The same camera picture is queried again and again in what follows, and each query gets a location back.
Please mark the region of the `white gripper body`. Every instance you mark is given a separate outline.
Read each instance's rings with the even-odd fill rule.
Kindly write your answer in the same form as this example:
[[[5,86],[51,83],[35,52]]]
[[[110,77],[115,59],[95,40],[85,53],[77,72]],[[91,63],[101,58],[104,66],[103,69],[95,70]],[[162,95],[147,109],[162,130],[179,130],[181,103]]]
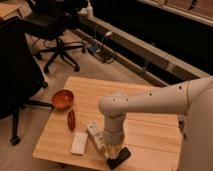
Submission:
[[[106,153],[109,158],[117,158],[124,142],[125,134],[123,130],[117,132],[103,131]]]

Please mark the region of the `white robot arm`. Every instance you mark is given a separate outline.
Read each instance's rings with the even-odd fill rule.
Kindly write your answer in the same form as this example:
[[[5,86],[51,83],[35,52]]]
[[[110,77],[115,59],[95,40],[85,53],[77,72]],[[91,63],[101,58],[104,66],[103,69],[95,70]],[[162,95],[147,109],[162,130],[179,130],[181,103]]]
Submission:
[[[116,159],[124,141],[127,113],[178,114],[185,126],[177,171],[213,171],[213,76],[128,96],[115,93],[99,101],[104,115],[104,143]]]

